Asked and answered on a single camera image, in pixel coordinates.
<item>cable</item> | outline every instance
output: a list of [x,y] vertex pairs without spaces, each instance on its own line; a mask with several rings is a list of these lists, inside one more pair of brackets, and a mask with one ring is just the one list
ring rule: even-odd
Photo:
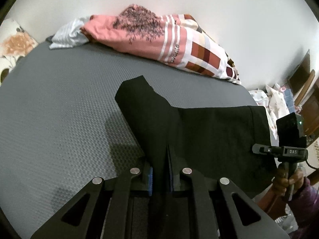
[[314,170],[319,170],[319,168],[316,168],[316,167],[311,166],[311,165],[308,163],[308,159],[306,160],[306,164],[307,164],[310,168],[312,168],[312,169],[314,169]]

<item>black metal bracket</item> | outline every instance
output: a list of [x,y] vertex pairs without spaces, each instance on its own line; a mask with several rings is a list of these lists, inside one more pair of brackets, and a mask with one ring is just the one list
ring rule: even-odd
[[[289,238],[229,179],[207,179],[188,168],[169,146],[167,165],[169,193],[188,199],[188,238]],[[152,197],[152,168],[144,158],[117,178],[92,179],[31,239],[95,239],[103,229],[103,239],[131,239],[134,197]]]

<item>orange flower print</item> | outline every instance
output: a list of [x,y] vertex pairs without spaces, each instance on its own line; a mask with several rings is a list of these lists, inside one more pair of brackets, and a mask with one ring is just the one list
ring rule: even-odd
[[2,43],[7,56],[26,56],[33,49],[33,45],[34,40],[26,32],[18,32]]

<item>white cloth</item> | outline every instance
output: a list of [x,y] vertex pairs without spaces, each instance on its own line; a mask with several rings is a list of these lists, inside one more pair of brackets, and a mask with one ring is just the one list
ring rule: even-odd
[[277,134],[277,119],[289,114],[284,95],[266,85],[267,94],[262,90],[249,91],[258,106],[266,108],[269,128],[272,131],[275,139],[278,138]]
[[82,17],[63,25],[52,37],[52,44],[49,46],[50,49],[71,48],[89,42],[80,30],[89,20],[90,17]]

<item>silver screw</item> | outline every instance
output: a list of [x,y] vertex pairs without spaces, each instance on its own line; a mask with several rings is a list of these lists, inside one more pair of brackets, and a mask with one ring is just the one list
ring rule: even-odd
[[184,168],[183,169],[183,173],[185,173],[185,174],[191,174],[192,173],[192,169],[191,168]]
[[130,172],[131,172],[131,174],[138,174],[139,172],[140,172],[140,170],[139,170],[139,168],[132,168],[131,170],[130,170]]
[[221,178],[220,182],[221,182],[221,184],[224,184],[224,185],[229,184],[229,180],[227,178],[225,178],[225,177]]
[[101,177],[95,177],[95,178],[93,178],[92,182],[94,184],[100,184],[102,182],[102,178]]

